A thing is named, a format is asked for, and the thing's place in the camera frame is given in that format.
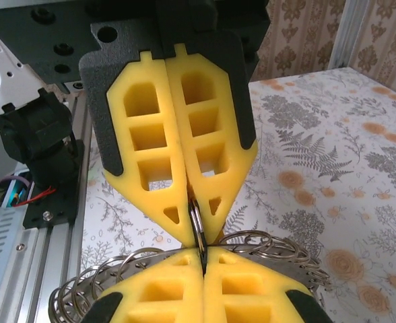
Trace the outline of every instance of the floral tablecloth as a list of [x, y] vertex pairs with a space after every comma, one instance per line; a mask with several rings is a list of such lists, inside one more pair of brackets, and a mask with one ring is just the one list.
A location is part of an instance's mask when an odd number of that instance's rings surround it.
[[[224, 231], [288, 236], [322, 260], [336, 323], [396, 323], [396, 93], [338, 69], [250, 84], [259, 152]], [[92, 141], [81, 266], [180, 244], [104, 179]]]

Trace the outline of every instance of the patterned wallpaper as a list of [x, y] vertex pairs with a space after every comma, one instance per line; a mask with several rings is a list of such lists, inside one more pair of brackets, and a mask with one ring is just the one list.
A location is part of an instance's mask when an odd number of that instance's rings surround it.
[[344, 7], [345, 0], [270, 0], [253, 80], [325, 70]]
[[396, 0], [370, 0], [350, 66], [396, 91]]

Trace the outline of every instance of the yellow foam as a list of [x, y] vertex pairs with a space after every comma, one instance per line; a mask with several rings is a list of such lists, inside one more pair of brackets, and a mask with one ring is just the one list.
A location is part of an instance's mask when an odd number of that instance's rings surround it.
[[[129, 63], [107, 92], [124, 165], [110, 184], [185, 246], [195, 244], [187, 184], [215, 241], [257, 154], [240, 145], [228, 74], [176, 46], [176, 57]], [[153, 181], [172, 180], [150, 190]]]
[[186, 250], [106, 290], [123, 299], [112, 323], [303, 323], [286, 296], [299, 282], [221, 248], [209, 249], [202, 277]]

